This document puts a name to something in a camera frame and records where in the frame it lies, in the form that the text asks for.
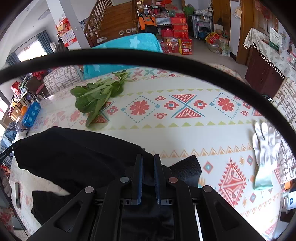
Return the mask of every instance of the tiled floor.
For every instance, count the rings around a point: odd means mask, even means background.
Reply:
[[[193,53],[192,55],[181,55],[179,53],[174,53],[174,55],[182,56],[185,58],[190,58],[204,63],[222,64],[230,69],[237,71],[241,77],[244,79],[247,66],[236,63],[231,57],[221,56],[210,51],[204,40],[193,40]]]

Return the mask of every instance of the leafy green vegetable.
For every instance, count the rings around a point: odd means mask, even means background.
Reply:
[[[119,81],[109,77],[70,90],[70,93],[76,97],[76,108],[82,113],[89,113],[86,126],[99,115],[100,109],[110,97],[116,97],[123,92],[124,82],[130,73],[123,70],[113,74],[119,78]]]

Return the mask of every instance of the smartphone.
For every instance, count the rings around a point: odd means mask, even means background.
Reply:
[[[15,183],[15,199],[17,207],[20,209],[20,184]]]

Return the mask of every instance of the metal rivet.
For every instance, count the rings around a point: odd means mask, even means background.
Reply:
[[[213,190],[211,186],[204,186],[203,189],[205,192],[211,192]]]
[[[170,183],[176,183],[176,182],[178,181],[178,178],[176,178],[176,177],[170,177],[170,178],[168,179],[168,181],[169,181]]]
[[[121,183],[127,183],[129,181],[128,177],[122,177],[119,179]]]
[[[92,192],[94,191],[94,188],[93,188],[93,187],[86,187],[86,188],[84,189],[84,191],[85,191],[86,193],[92,193]]]

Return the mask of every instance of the white pillar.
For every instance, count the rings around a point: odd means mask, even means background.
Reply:
[[[83,33],[77,16],[73,10],[70,0],[46,0],[52,18],[57,25],[60,20],[68,18],[77,41],[68,46],[69,50],[90,48],[89,43]]]

